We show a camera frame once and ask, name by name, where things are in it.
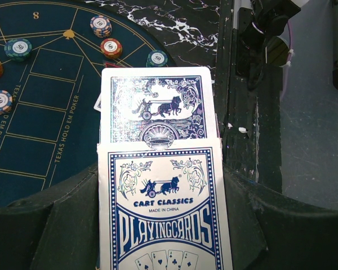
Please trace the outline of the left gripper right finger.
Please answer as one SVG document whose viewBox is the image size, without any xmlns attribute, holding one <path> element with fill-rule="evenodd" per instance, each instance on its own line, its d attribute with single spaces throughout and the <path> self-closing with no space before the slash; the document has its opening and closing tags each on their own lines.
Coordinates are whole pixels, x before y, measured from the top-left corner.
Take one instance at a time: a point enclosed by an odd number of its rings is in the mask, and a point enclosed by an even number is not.
<svg viewBox="0 0 338 270">
<path fill-rule="evenodd" d="M 234 269 L 338 269 L 338 211 L 223 175 Z"/>
</svg>

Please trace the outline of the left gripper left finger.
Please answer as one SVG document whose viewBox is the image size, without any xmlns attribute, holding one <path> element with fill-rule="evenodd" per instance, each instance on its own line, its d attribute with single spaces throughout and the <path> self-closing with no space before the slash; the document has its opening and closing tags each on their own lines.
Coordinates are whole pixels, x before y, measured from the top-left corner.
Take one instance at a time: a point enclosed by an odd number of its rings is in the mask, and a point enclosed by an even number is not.
<svg viewBox="0 0 338 270">
<path fill-rule="evenodd" d="M 98 166 L 0 207 L 0 269 L 95 269 Z"/>
</svg>

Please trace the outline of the blue playing card deck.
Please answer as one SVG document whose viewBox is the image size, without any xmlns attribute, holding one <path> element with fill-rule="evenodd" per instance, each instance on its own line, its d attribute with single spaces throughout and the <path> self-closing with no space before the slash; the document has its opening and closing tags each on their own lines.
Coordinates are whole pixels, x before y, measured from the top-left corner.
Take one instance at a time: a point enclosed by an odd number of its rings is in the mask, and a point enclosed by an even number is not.
<svg viewBox="0 0 338 270">
<path fill-rule="evenodd" d="M 218 138 L 101 143 L 101 269 L 232 269 Z"/>
</svg>

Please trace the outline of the white-blue poker chip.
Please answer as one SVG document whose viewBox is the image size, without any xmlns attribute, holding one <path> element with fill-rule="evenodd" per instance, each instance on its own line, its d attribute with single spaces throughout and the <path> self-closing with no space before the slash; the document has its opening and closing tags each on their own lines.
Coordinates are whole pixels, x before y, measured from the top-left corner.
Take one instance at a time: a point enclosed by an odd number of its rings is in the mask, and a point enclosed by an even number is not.
<svg viewBox="0 0 338 270">
<path fill-rule="evenodd" d="M 12 96 L 5 90 L 0 90 L 0 115 L 9 113 L 12 109 Z"/>
<path fill-rule="evenodd" d="M 103 15 L 96 15 L 90 20 L 90 27 L 93 33 L 100 38 L 109 37 L 112 33 L 110 20 Z"/>
</svg>

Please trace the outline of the blue-backed playing cards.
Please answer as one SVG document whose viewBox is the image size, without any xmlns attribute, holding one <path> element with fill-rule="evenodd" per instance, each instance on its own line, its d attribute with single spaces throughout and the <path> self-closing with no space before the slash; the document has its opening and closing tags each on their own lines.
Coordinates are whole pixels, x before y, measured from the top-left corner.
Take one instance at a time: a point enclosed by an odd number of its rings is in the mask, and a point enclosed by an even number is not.
<svg viewBox="0 0 338 270">
<path fill-rule="evenodd" d="M 105 68 L 101 74 L 100 143 L 173 141 L 219 135 L 209 68 Z"/>
</svg>

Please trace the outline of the green poker chip stack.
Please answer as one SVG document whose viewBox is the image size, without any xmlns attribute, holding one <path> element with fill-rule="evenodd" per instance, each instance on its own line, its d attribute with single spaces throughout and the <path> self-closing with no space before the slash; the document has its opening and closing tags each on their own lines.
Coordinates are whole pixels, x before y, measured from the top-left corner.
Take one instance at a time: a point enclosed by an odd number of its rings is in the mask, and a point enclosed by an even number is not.
<svg viewBox="0 0 338 270">
<path fill-rule="evenodd" d="M 146 67 L 147 68 L 160 68 L 164 67 L 167 64 L 168 57 L 161 50 L 153 50 L 151 51 L 146 59 Z"/>
</svg>

